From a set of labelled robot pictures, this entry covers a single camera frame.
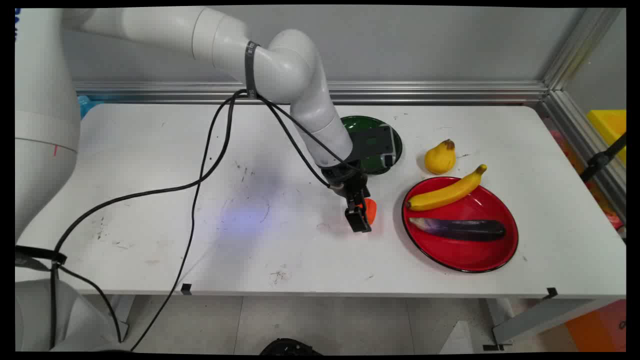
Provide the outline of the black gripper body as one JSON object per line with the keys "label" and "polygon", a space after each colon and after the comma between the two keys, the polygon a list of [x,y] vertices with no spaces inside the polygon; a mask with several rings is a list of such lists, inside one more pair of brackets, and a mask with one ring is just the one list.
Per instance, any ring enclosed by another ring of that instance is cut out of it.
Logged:
{"label": "black gripper body", "polygon": [[348,164],[355,169],[337,164],[331,167],[320,167],[320,171],[329,183],[330,189],[346,201],[363,201],[360,189],[367,186],[368,176],[362,171],[361,161],[350,161]]}

